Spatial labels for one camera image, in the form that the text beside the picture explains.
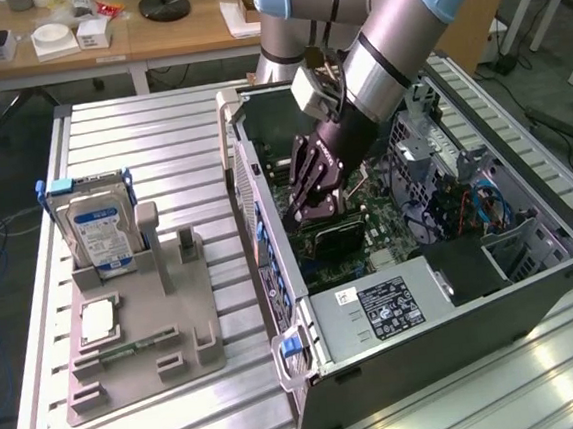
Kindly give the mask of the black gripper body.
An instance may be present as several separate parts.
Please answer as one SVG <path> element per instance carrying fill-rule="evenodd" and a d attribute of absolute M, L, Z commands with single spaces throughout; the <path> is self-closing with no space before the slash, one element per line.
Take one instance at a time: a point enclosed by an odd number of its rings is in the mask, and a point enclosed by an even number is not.
<path fill-rule="evenodd" d="M 315 130 L 332 157 L 342 162 L 344 180 L 359 167 L 379 131 L 378 124 L 354 106 L 344 108 L 338 123 L 320 121 Z"/>

